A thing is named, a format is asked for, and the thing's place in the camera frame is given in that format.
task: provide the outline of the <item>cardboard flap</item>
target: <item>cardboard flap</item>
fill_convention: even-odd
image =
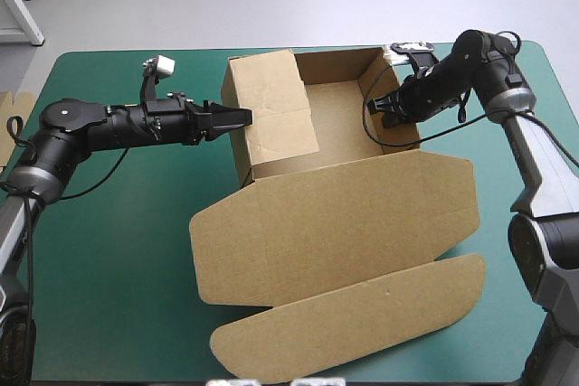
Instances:
[[[309,376],[455,323],[479,299],[484,269],[468,255],[275,307],[219,327],[211,349],[239,378]]]
[[[0,92],[0,166],[8,165],[14,151],[14,140],[6,131],[6,120],[17,115],[26,123],[35,103],[34,95],[27,92],[18,94],[14,99],[12,92]]]
[[[190,231],[205,302],[280,306],[433,261],[478,226],[471,162],[408,151],[257,180]]]
[[[319,150],[291,50],[232,59],[230,72],[237,104],[253,111],[253,124],[245,129],[252,165]]]

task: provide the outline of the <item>black robotic arm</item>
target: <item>black robotic arm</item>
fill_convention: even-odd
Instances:
[[[385,127],[422,122],[456,105],[464,122],[474,89],[486,117],[503,127],[525,184],[511,207],[517,214],[508,242],[531,297],[547,312],[519,383],[572,386],[579,384],[579,179],[534,116],[535,94],[515,63],[516,37],[514,46],[501,34],[468,30],[440,62],[431,46],[396,44],[414,75],[367,106],[384,112]]]
[[[62,198],[77,165],[94,151],[172,143],[199,145],[203,139],[211,141],[252,123],[248,109],[208,101],[199,106],[181,92],[158,99],[155,85],[173,73],[174,62],[158,56],[146,61],[144,67],[140,104],[104,106],[62,99],[43,110],[38,132],[28,140],[16,138],[25,150],[3,182],[8,197],[0,207],[3,386],[28,384],[33,361],[35,326],[30,293],[16,272],[27,248],[32,247],[30,239],[40,214]],[[15,121],[22,122],[9,119],[8,127]]]

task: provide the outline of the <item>gray floor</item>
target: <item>gray floor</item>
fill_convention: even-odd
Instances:
[[[36,50],[29,44],[0,44],[0,91],[20,88]]]
[[[34,94],[41,90],[56,58],[70,51],[448,42],[474,27],[512,29],[542,44],[575,113],[579,107],[575,61],[579,0],[33,0],[27,4],[46,43],[29,65],[28,58],[14,55],[14,49],[7,56],[12,58],[15,76],[23,77],[20,89]]]

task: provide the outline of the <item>green table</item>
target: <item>green table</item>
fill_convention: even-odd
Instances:
[[[437,46],[445,56],[449,44]],[[176,74],[159,95],[186,90],[219,100],[226,60],[262,50],[167,51]],[[141,62],[159,52],[72,52],[55,63],[31,119],[57,99],[138,102]],[[518,56],[539,102],[536,113],[578,155],[579,129],[540,46]],[[469,116],[481,113],[471,99]],[[420,125],[453,126],[456,110]],[[36,129],[32,121],[25,134]],[[448,256],[479,252],[487,282],[475,309],[456,325],[332,369],[350,381],[505,381],[516,378],[542,322],[507,244],[508,209],[522,182],[500,127],[482,121],[423,149],[475,165],[481,225]],[[120,151],[95,154],[68,193],[99,180]],[[133,149],[95,192],[57,203],[35,235],[36,380],[203,381],[230,377],[209,350],[211,332],[260,309],[208,306],[195,287],[188,224],[237,189],[227,137],[197,147]]]

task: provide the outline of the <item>open cardboard box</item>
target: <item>open cardboard box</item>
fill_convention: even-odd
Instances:
[[[242,189],[191,222],[212,304],[274,306],[212,335],[233,374],[290,381],[454,323],[484,281],[477,255],[435,261],[479,226],[469,161],[379,146],[364,97],[399,86],[381,48],[231,59],[224,104]],[[417,139],[415,125],[371,133]]]

